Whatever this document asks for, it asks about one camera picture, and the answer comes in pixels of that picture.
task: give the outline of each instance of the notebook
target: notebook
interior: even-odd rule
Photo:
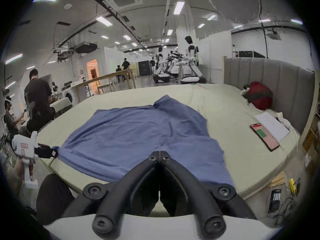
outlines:
[[[280,143],[289,134],[289,130],[268,112],[255,116],[269,133]]]

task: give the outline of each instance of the upholstered headboard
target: upholstered headboard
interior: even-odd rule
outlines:
[[[273,93],[272,109],[302,134],[313,100],[315,74],[288,62],[269,58],[225,58],[224,80],[242,90],[258,81]]]

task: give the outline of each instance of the bed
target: bed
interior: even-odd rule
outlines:
[[[237,192],[243,198],[254,194],[277,176],[297,148],[299,133],[291,130],[280,142],[280,147],[270,152],[249,128],[250,124],[258,122],[254,116],[262,111],[248,105],[240,95],[240,90],[227,84],[158,86],[93,96],[46,126],[38,134],[37,142],[61,146],[97,109],[150,105],[166,94],[207,119],[209,135],[224,150],[226,167]],[[58,158],[41,160],[78,193],[89,183],[105,183],[80,173]]]

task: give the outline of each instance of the red bag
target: red bag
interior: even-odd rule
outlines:
[[[252,82],[250,90],[244,95],[244,98],[257,109],[266,110],[272,104],[272,91],[261,82]]]

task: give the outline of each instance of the table leg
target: table leg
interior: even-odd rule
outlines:
[[[111,90],[111,92],[113,92],[112,87],[111,87],[111,81],[110,81],[110,78],[109,78],[109,86],[110,86],[110,90]]]
[[[130,72],[130,74],[131,74],[131,77],[132,77],[132,82],[133,82],[134,89],[136,89],[136,83],[134,82],[134,75],[132,74],[132,71]]]
[[[129,73],[126,73],[128,88],[131,89]]]
[[[90,95],[90,97],[91,97],[91,92],[90,92],[89,84],[87,84],[87,87],[88,87],[89,95]]]

